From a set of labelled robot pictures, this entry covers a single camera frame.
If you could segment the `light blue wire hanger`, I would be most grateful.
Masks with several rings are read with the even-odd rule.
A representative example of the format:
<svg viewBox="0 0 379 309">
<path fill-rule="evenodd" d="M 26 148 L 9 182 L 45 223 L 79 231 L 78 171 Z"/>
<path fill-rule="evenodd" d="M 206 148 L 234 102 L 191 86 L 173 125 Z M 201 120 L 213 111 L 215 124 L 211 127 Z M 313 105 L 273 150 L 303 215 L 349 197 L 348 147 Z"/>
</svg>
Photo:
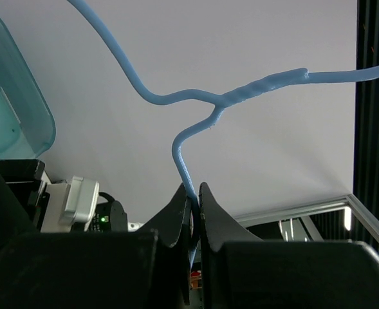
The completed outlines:
<svg viewBox="0 0 379 309">
<path fill-rule="evenodd" d="M 157 106 L 168 106 L 185 100 L 198 100 L 214 106 L 214 109 L 207 118 L 178 133 L 172 142 L 171 148 L 172 159 L 181 177 L 182 184 L 187 196 L 192 200 L 193 232 L 189 245 L 189 263 L 191 265 L 196 257 L 196 249 L 200 238 L 200 206 L 190 173 L 181 154 L 181 147 L 186 139 L 214 126 L 226 108 L 258 97 L 263 93 L 294 85 L 341 84 L 379 79 L 379 65 L 361 70 L 327 72 L 310 72 L 306 68 L 296 68 L 268 75 L 223 94 L 211 93 L 200 89 L 183 89 L 166 95 L 158 95 L 144 85 L 127 55 L 95 11 L 85 1 L 70 1 L 69 3 L 98 33 L 120 65 L 134 90 L 144 100 Z"/>
</svg>

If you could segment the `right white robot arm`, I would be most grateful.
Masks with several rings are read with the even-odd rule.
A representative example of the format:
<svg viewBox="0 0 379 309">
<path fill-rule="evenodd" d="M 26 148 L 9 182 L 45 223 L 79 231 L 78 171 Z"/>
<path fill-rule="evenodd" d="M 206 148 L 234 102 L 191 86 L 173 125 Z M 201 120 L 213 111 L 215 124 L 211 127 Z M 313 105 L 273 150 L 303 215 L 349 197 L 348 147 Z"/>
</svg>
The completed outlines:
<svg viewBox="0 0 379 309">
<path fill-rule="evenodd" d="M 41 232 L 134 232 L 122 204 L 100 184 L 73 176 L 53 183 L 40 160 L 0 160 L 0 174 Z"/>
</svg>

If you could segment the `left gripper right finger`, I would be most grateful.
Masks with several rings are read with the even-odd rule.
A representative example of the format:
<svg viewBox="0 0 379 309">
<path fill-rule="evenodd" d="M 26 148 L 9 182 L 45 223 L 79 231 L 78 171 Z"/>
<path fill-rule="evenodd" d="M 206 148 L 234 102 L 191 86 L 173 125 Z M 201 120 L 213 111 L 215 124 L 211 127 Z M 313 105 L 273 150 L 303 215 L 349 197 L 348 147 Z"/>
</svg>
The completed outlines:
<svg viewBox="0 0 379 309">
<path fill-rule="evenodd" d="M 379 308 L 379 255 L 366 243 L 265 241 L 199 188 L 205 308 Z"/>
</svg>

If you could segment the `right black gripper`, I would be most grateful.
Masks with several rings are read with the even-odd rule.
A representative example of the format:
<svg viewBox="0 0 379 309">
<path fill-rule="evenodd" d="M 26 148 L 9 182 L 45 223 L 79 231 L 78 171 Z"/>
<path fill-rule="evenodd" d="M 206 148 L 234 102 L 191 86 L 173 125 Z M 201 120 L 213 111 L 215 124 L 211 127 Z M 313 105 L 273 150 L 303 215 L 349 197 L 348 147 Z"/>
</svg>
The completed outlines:
<svg viewBox="0 0 379 309">
<path fill-rule="evenodd" d="M 45 163 L 35 159 L 0 160 L 0 174 L 34 225 L 42 225 L 48 206 Z"/>
</svg>

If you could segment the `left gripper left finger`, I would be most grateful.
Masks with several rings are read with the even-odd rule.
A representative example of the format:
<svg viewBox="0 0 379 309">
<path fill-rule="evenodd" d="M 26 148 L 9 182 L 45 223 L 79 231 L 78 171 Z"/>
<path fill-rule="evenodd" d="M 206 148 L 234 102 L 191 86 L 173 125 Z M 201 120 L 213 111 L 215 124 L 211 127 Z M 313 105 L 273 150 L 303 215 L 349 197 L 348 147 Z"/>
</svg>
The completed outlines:
<svg viewBox="0 0 379 309">
<path fill-rule="evenodd" d="M 17 236 L 0 252 L 0 308 L 184 308 L 189 225 L 179 187 L 135 232 Z"/>
</svg>

